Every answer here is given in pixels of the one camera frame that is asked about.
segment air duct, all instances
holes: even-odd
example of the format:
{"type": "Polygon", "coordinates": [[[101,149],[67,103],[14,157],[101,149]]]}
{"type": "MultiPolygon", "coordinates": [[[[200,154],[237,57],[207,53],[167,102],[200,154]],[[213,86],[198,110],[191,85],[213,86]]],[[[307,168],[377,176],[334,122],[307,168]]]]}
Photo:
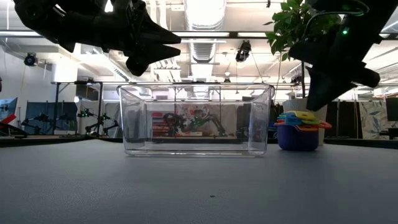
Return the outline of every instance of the air duct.
{"type": "MultiPolygon", "coordinates": [[[[223,28],[226,0],[184,0],[185,18],[190,31],[217,31],[223,28]]],[[[192,62],[214,62],[216,44],[191,43],[192,62]]],[[[210,78],[212,65],[192,65],[194,78],[210,78]]]]}

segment security camera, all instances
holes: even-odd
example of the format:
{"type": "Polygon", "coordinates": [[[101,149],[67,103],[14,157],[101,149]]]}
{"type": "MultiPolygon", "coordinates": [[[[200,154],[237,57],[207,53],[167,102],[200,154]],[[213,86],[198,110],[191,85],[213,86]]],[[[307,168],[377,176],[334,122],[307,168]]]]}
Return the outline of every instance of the security camera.
{"type": "Polygon", "coordinates": [[[292,77],[292,81],[290,81],[290,84],[292,84],[292,86],[299,86],[301,84],[301,81],[302,81],[302,76],[295,75],[292,77]]]}
{"type": "Polygon", "coordinates": [[[37,64],[39,63],[39,60],[37,60],[36,57],[36,53],[28,53],[24,60],[24,63],[26,66],[36,67],[37,64]]]}
{"type": "Polygon", "coordinates": [[[236,54],[236,62],[244,62],[250,56],[251,44],[250,41],[244,40],[241,47],[236,54]]]}

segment potted plant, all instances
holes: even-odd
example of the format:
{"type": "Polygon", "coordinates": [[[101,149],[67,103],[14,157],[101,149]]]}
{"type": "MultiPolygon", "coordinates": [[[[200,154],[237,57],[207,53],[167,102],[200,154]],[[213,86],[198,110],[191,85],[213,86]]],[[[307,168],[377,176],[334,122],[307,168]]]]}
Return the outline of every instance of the potted plant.
{"type": "MultiPolygon", "coordinates": [[[[317,12],[310,7],[309,4],[303,0],[287,0],[280,4],[281,12],[275,13],[272,16],[272,21],[265,25],[274,24],[273,32],[266,32],[268,43],[271,46],[271,52],[274,55],[276,52],[280,53],[280,62],[290,60],[288,50],[303,38],[306,26],[309,20],[317,12]]],[[[335,25],[341,23],[339,15],[327,15],[316,18],[311,26],[307,29],[307,36],[316,37],[327,34],[327,32],[335,25]]],[[[305,99],[305,67],[304,62],[301,63],[302,72],[302,91],[303,99],[288,100],[284,102],[283,107],[285,111],[300,110],[306,111],[307,99],[305,99]]],[[[315,113],[318,119],[326,120],[327,107],[315,113]]],[[[320,145],[323,144],[325,132],[320,131],[320,145]]]]}

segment toy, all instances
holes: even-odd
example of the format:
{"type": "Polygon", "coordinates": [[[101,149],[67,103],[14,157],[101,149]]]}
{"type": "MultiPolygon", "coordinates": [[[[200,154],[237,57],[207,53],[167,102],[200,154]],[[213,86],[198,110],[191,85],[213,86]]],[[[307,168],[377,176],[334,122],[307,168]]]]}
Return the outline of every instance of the toy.
{"type": "Polygon", "coordinates": [[[331,124],[320,121],[311,112],[287,111],[275,124],[278,144],[283,150],[313,151],[318,148],[319,129],[330,129],[331,124]]]}

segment white plant pot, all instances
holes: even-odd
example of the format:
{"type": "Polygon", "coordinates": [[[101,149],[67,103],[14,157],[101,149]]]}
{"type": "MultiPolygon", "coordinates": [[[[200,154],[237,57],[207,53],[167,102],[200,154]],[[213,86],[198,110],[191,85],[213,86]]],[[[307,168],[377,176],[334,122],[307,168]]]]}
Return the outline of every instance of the white plant pot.
{"type": "MultiPolygon", "coordinates": [[[[306,109],[307,107],[307,98],[304,99],[294,99],[287,100],[283,103],[284,111],[309,111],[306,109]]],[[[322,121],[326,121],[326,113],[328,111],[328,106],[324,106],[322,109],[317,112],[312,112],[315,117],[322,121]]],[[[319,129],[319,145],[323,145],[323,140],[325,139],[325,130],[319,129]]]]}

